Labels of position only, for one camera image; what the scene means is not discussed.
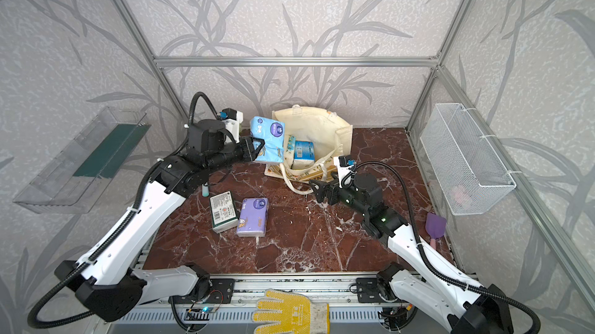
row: marble tabletop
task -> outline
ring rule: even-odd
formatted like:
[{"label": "marble tabletop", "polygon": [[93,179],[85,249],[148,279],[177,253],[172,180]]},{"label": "marble tabletop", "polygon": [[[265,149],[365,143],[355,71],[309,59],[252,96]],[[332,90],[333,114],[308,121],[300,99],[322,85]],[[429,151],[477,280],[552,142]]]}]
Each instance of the marble tabletop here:
[{"label": "marble tabletop", "polygon": [[[397,169],[408,186],[420,236],[429,241],[424,227],[427,212],[433,208],[405,131],[354,129],[351,154],[359,163],[383,161]],[[211,187],[211,194],[231,190],[238,209],[244,198],[267,197],[270,207],[264,237],[240,238],[235,228],[213,232],[209,201],[199,189],[160,227],[144,268],[195,263],[214,274],[379,271],[392,261],[408,267],[366,234],[361,215],[342,204],[317,204],[313,195],[297,195],[282,179],[264,176],[264,169],[263,164],[235,165],[222,183]],[[382,185],[385,203],[409,219],[403,191],[390,171],[374,166],[361,171],[373,173]],[[219,181],[222,176],[213,174],[211,180]],[[444,238],[437,240],[437,249],[452,261]]]}]

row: logo on tissue pack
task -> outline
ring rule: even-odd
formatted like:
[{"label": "logo on tissue pack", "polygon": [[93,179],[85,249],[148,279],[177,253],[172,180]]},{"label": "logo on tissue pack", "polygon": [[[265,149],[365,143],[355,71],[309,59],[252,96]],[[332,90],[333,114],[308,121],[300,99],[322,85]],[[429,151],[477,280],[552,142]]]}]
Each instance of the logo on tissue pack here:
[{"label": "logo on tissue pack", "polygon": [[283,126],[281,126],[281,124],[278,122],[274,122],[271,125],[271,134],[273,134],[276,137],[281,136],[283,134]]},{"label": "logo on tissue pack", "polygon": [[267,202],[262,198],[257,198],[254,200],[254,208],[263,208],[266,204]]}]

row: canvas tote bag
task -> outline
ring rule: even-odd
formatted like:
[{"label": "canvas tote bag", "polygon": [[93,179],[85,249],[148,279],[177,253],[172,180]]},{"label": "canvas tote bag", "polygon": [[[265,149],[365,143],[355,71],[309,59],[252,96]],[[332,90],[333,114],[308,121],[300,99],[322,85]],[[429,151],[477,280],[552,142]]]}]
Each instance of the canvas tote bag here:
[{"label": "canvas tote bag", "polygon": [[274,111],[272,119],[285,123],[283,143],[285,148],[287,148],[289,136],[292,135],[296,137],[296,140],[314,144],[316,161],[312,166],[302,170],[293,170],[291,169],[293,155],[286,154],[283,163],[268,164],[265,169],[265,175],[282,177],[287,187],[297,194],[310,194],[312,189],[295,189],[291,180],[302,183],[307,183],[310,179],[330,181],[332,178],[328,173],[337,170],[333,163],[333,157],[351,153],[353,126],[334,112],[323,108],[294,105],[291,108]]}]

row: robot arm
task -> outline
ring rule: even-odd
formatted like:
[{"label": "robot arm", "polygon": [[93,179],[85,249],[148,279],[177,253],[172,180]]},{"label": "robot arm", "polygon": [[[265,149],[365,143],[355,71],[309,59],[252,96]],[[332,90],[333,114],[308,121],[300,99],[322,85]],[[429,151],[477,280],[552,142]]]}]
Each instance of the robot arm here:
[{"label": "robot arm", "polygon": [[[200,96],[216,119],[193,122],[193,109]],[[253,161],[264,146],[262,139],[239,136],[241,112],[228,108],[219,116],[203,93],[195,95],[190,112],[189,124],[185,126],[186,140],[177,151],[160,159],[143,178],[146,183],[144,188],[141,185],[142,197],[135,201],[136,208],[129,207],[109,232],[77,261],[63,261],[56,268],[54,274],[61,281],[31,310],[27,318],[30,326],[46,329],[91,314],[112,322],[134,306],[164,296],[191,295],[200,300],[208,295],[209,274],[198,266],[153,271],[129,268],[163,221],[207,183],[210,174],[234,163]],[[89,311],[53,322],[40,321],[37,315],[41,308],[65,286],[75,292]]]},{"label": "robot arm", "polygon": [[[413,227],[398,212],[384,204],[382,189],[372,174],[356,174],[355,162],[349,156],[336,157],[334,163],[337,173],[333,173],[333,181],[309,181],[316,201],[322,203],[327,199],[329,205],[341,202],[360,212],[364,216],[362,228],[423,277],[422,280],[415,278],[405,267],[391,264],[377,275],[378,290],[383,300],[406,300],[451,333],[512,334],[507,303],[470,291],[470,286],[485,288],[444,259],[423,239],[419,239],[418,244]],[[420,248],[430,266],[443,276],[461,282],[460,285],[465,288],[439,278],[423,260]],[[493,285],[486,290],[503,295]]]}]

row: purple tissue pack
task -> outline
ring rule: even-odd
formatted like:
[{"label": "purple tissue pack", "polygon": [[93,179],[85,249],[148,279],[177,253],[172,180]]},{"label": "purple tissue pack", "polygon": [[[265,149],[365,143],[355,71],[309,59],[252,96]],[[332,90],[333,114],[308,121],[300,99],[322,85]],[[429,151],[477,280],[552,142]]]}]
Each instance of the purple tissue pack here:
[{"label": "purple tissue pack", "polygon": [[237,225],[240,237],[264,237],[267,231],[268,198],[246,198]]}]

